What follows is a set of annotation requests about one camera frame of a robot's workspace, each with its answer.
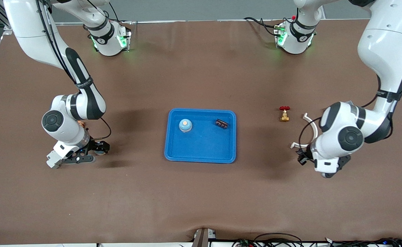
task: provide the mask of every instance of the gray wall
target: gray wall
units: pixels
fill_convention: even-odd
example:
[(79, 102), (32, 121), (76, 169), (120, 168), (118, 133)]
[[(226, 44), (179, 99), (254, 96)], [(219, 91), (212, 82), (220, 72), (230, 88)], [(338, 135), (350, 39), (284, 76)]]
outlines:
[[(218, 20), (244, 17), (281, 19), (295, 13), (293, 0), (111, 0), (120, 20)], [(102, 8), (113, 17), (108, 5)], [(367, 12), (348, 0), (325, 5), (328, 19), (367, 18)], [(57, 22), (77, 22), (68, 13), (53, 10)]]

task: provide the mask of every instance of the blue tray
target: blue tray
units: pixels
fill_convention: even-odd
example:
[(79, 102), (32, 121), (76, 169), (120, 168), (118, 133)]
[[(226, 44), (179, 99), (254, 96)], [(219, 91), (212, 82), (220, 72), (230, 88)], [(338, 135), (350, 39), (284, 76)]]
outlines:
[[(192, 122), (192, 130), (182, 132), (182, 119)], [(215, 125), (216, 119), (228, 128)], [(227, 110), (175, 108), (169, 112), (165, 156), (170, 161), (232, 163), (236, 158), (236, 114)]]

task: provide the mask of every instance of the robotic arm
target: robotic arm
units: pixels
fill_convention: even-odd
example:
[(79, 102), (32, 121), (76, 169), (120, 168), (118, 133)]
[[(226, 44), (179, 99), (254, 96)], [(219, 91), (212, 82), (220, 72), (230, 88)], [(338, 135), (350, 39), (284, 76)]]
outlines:
[(41, 63), (63, 69), (79, 92), (56, 96), (41, 124), (57, 139), (47, 164), (57, 168), (64, 163), (93, 162), (88, 151), (107, 153), (106, 142), (95, 142), (78, 120), (99, 119), (106, 111), (105, 101), (93, 83), (77, 52), (60, 37), (44, 0), (4, 0), (11, 27), (23, 51)]
[[(302, 53), (321, 13), (320, 6), (334, 0), (294, 0), (295, 20), (286, 20), (276, 43), (286, 52)], [(392, 130), (392, 116), (402, 97), (402, 1), (350, 0), (368, 9), (371, 19), (361, 36), (358, 54), (362, 62), (378, 75), (379, 89), (372, 110), (350, 103), (329, 106), (320, 120), (322, 135), (306, 151), (299, 150), (298, 161), (315, 164), (315, 171), (331, 178), (350, 160), (350, 154), (365, 143), (385, 139)]]
[(98, 8), (109, 2), (110, 0), (52, 0), (54, 7), (74, 15), (84, 23), (96, 50), (102, 55), (114, 56), (123, 50), (129, 50), (131, 30), (117, 22), (110, 22)]

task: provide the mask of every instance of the brown cloth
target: brown cloth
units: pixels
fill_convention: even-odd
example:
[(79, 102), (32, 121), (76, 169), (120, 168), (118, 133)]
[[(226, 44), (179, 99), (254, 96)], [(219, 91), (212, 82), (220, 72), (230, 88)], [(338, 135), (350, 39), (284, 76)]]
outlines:
[[(337, 101), (367, 103), (376, 75), (356, 46), (366, 20), (322, 21), (301, 55), (275, 48), (254, 22), (140, 24), (132, 49), (93, 50), (80, 26), (60, 27), (107, 102), (113, 134), (94, 164), (50, 169), (41, 127), (51, 100), (77, 91), (65, 73), (0, 45), (0, 244), (188, 241), (284, 232), (304, 240), (402, 238), (402, 100), (390, 139), (366, 144), (331, 179), (300, 166), (292, 142)], [(279, 106), (288, 105), (289, 122)], [(233, 164), (167, 161), (173, 108), (237, 115)], [(87, 121), (94, 137), (102, 121)], [(311, 130), (306, 131), (308, 141)]]

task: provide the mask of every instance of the green led light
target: green led light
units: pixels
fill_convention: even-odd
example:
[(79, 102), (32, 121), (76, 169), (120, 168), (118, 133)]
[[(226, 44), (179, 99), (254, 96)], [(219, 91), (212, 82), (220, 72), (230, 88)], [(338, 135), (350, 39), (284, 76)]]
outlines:
[(309, 38), (309, 43), (307, 44), (307, 46), (310, 46), (310, 43), (312, 42), (312, 38), (314, 37), (314, 35), (312, 34), (312, 36)]
[(284, 41), (285, 41), (286, 38), (287, 38), (287, 36), (288, 36), (288, 33), (287, 33), (287, 32), (283, 32), (283, 33), (281, 34), (281, 36), (279, 37), (278, 44), (279, 44), (279, 45), (283, 45), (283, 44), (284, 44)]
[(91, 40), (93, 41), (94, 48), (96, 48), (96, 49), (97, 49), (96, 41), (94, 41), (94, 38), (93, 38), (92, 36), (91, 36)]
[(122, 48), (125, 48), (126, 47), (126, 39), (124, 38), (124, 37), (122, 37), (122, 36), (118, 36), (117, 35), (117, 37), (118, 37), (118, 40), (119, 40), (119, 43), (120, 43), (120, 46), (122, 47)]

